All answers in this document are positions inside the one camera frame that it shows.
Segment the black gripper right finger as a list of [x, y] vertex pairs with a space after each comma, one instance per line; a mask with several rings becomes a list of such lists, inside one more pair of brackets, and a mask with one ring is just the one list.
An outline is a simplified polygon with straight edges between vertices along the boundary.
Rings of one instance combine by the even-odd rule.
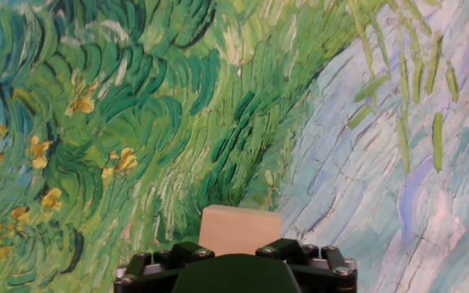
[[333, 245], [318, 247], [280, 238], [259, 247], [256, 256], [279, 260], [299, 292], [357, 293], [357, 261]]

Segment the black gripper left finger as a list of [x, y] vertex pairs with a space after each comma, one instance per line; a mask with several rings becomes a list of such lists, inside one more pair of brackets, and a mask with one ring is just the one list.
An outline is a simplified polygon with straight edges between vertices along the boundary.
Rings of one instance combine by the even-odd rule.
[[186, 265], [211, 259], [215, 252], [192, 242], [177, 243], [171, 249], [135, 254], [118, 269], [115, 293], [170, 293]]

